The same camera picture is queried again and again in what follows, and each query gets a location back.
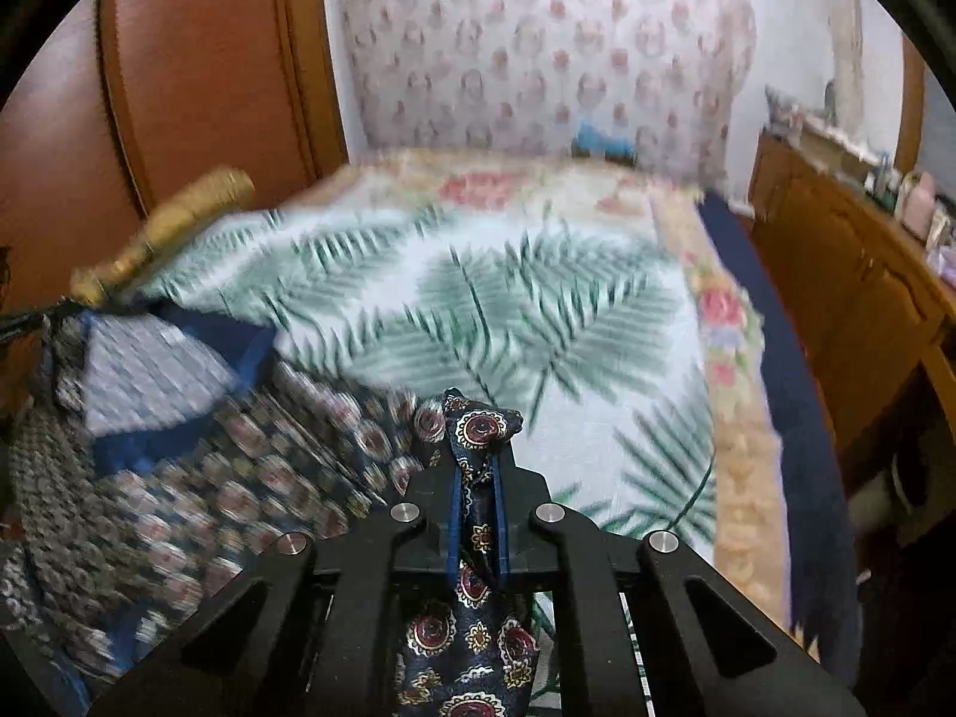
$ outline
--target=white wall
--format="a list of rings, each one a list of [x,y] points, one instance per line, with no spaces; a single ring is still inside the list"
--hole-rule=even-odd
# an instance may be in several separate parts
[[[863,14],[863,132],[870,147],[892,160],[902,114],[902,31],[876,0],[859,0]]]
[[[764,88],[801,103],[823,107],[823,92],[834,75],[833,41],[823,0],[750,0],[757,25],[757,48],[744,88],[733,101],[727,150],[728,198],[745,200],[757,139],[767,123]]]
[[[349,65],[349,52],[345,45],[345,25],[342,23],[342,5],[339,0],[325,1],[325,23],[329,31],[329,49],[332,52],[332,74],[336,79],[338,112],[342,116],[345,147],[349,160],[355,160],[368,152],[368,137],[359,114],[359,98]]]

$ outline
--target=wooden trim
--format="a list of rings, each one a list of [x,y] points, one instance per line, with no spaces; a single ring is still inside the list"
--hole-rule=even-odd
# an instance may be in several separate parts
[[[97,0],[97,56],[106,115],[126,179],[136,199],[137,212],[146,217],[156,206],[156,198],[146,177],[146,165],[136,141],[133,116],[122,78],[117,0]]]
[[[305,165],[309,183],[318,179],[315,170],[315,161],[312,158],[312,145],[309,142],[309,130],[305,123],[305,107],[302,95],[299,92],[298,74],[295,71],[295,57],[293,56],[292,37],[290,37],[289,9],[286,0],[275,0],[275,19],[278,25],[279,44],[282,47],[282,71],[286,77],[286,90],[289,93],[289,103],[293,109],[295,122],[295,136],[298,138],[299,155]]]
[[[338,110],[325,4],[323,0],[283,1],[286,28],[283,30],[280,16],[279,31],[285,31],[282,39],[288,39],[293,60],[293,72],[287,72],[287,77],[298,89],[312,164],[318,177],[327,177],[348,162],[348,152]],[[295,107],[295,95],[290,95]]]
[[[900,138],[894,166],[902,174],[913,171],[923,140],[923,95],[926,65],[919,50],[902,36],[902,110]]]

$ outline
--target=bed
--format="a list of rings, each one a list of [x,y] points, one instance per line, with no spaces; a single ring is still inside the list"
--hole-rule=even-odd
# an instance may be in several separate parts
[[[852,539],[825,418],[715,195],[591,160],[394,152],[223,219],[143,291],[274,323],[300,367],[521,409],[516,458],[556,500],[609,531],[674,529],[852,680]],[[546,598],[534,617],[547,653]]]

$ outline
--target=wooden cabinet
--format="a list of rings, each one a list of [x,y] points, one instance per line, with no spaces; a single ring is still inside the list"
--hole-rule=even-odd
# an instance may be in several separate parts
[[[766,134],[752,201],[754,244],[804,343],[842,455],[938,347],[956,297],[890,217]]]

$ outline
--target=pink bottle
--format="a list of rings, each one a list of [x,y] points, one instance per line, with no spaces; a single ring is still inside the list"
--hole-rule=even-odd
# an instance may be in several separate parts
[[[925,171],[920,182],[913,186],[906,197],[906,206],[902,211],[902,225],[917,239],[926,242],[929,227],[933,224],[936,211],[936,181]]]

